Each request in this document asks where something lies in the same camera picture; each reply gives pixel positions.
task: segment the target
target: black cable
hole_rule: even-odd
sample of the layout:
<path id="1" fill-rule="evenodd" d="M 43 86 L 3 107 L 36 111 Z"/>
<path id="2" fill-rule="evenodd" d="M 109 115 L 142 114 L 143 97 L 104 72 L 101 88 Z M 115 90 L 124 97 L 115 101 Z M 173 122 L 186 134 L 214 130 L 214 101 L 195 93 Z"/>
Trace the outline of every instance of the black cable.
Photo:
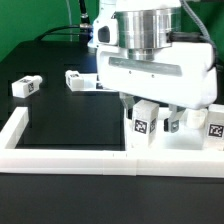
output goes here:
<path id="1" fill-rule="evenodd" d="M 58 35 L 58 36 L 69 36 L 69 35 L 72 35 L 72 36 L 80 36 L 80 35 L 88 35 L 86 33 L 48 33 L 46 34 L 46 36 L 54 36 L 54 35 Z"/>
<path id="2" fill-rule="evenodd" d="M 89 16 L 86 10 L 85 0 L 79 0 L 79 7 L 81 12 L 81 22 L 90 24 Z"/>
<path id="3" fill-rule="evenodd" d="M 66 29 L 77 29 L 77 28 L 80 28 L 80 25 L 56 27 L 56 28 L 50 29 L 50 30 L 46 31 L 45 33 L 39 35 L 38 37 L 35 38 L 35 40 L 36 41 L 41 41 L 45 36 L 50 35 L 50 33 L 53 33 L 53 32 L 56 32 L 56 31 L 66 30 Z"/>
<path id="4" fill-rule="evenodd" d="M 205 43 L 211 44 L 213 51 L 214 51 L 214 55 L 215 55 L 214 63 L 212 64 L 211 68 L 208 70 L 208 71 L 210 71 L 213 67 L 216 67 L 218 65 L 218 61 L 219 61 L 218 50 L 217 50 L 215 43 L 211 39 L 206 38 L 204 36 L 200 36 L 200 40 Z"/>

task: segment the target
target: white block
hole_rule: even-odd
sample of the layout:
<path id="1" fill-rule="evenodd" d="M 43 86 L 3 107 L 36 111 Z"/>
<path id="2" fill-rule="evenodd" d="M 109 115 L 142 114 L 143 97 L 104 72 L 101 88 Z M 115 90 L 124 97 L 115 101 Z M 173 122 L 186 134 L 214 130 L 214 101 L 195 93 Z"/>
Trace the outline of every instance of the white block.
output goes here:
<path id="1" fill-rule="evenodd" d="M 17 107 L 0 133 L 0 149 L 14 149 L 28 121 L 27 107 Z"/>
<path id="2" fill-rule="evenodd" d="M 65 73 L 66 84 L 71 91 L 84 90 L 84 79 L 77 71 L 67 71 Z"/>
<path id="3" fill-rule="evenodd" d="M 159 104 L 141 100 L 133 107 L 132 148 L 148 148 L 156 134 Z"/>
<path id="4" fill-rule="evenodd" d="M 224 150 L 224 106 L 209 107 L 205 132 L 204 149 Z"/>
<path id="5" fill-rule="evenodd" d="M 96 73 L 80 74 L 78 71 L 68 70 L 65 79 L 71 91 L 96 90 Z"/>
<path id="6" fill-rule="evenodd" d="M 26 76 L 12 83 L 12 94 L 15 97 L 26 98 L 39 90 L 41 76 Z"/>

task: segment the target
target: green wall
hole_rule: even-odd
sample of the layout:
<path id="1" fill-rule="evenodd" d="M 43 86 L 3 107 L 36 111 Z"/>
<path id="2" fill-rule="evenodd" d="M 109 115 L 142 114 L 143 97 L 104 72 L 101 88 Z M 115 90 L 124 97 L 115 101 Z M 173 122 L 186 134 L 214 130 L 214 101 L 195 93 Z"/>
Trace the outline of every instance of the green wall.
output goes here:
<path id="1" fill-rule="evenodd" d="M 70 0 L 73 23 L 78 23 L 78 0 Z M 91 21 L 98 14 L 99 0 L 86 0 Z M 224 3 L 191 3 L 202 18 L 224 60 Z M 0 60 L 19 42 L 32 40 L 44 31 L 67 25 L 66 0 L 0 0 Z M 197 31 L 186 13 L 182 13 L 183 31 Z"/>

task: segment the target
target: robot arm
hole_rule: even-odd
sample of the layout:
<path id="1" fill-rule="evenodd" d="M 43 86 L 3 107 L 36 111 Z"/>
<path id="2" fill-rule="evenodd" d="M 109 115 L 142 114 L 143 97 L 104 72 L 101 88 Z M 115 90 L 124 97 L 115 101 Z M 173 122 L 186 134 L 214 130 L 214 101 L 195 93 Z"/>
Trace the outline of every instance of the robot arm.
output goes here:
<path id="1" fill-rule="evenodd" d="M 178 130 L 183 108 L 205 108 L 217 97 L 212 46 L 168 39 L 180 31 L 180 7 L 179 0 L 117 0 L 111 19 L 117 41 L 101 43 L 97 52 L 104 87 L 171 105 L 170 132 Z"/>

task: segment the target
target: small white block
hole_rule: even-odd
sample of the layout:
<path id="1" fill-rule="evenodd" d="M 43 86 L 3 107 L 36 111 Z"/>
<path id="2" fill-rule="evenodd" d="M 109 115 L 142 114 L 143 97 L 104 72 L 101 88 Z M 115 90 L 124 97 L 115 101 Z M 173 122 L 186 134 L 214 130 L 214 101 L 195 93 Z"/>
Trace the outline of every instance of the small white block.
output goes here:
<path id="1" fill-rule="evenodd" d="M 224 106 L 212 104 L 209 107 L 205 131 L 204 149 L 224 150 Z"/>
<path id="2" fill-rule="evenodd" d="M 65 73 L 66 84 L 71 91 L 82 91 L 84 90 L 84 79 L 78 71 L 67 71 Z"/>
<path id="3" fill-rule="evenodd" d="M 132 148 L 146 149 L 153 142 L 156 134 L 159 104 L 141 100 L 133 107 Z"/>
<path id="4" fill-rule="evenodd" d="M 26 76 L 12 83 L 12 94 L 14 97 L 26 98 L 39 90 L 41 82 L 40 76 Z"/>

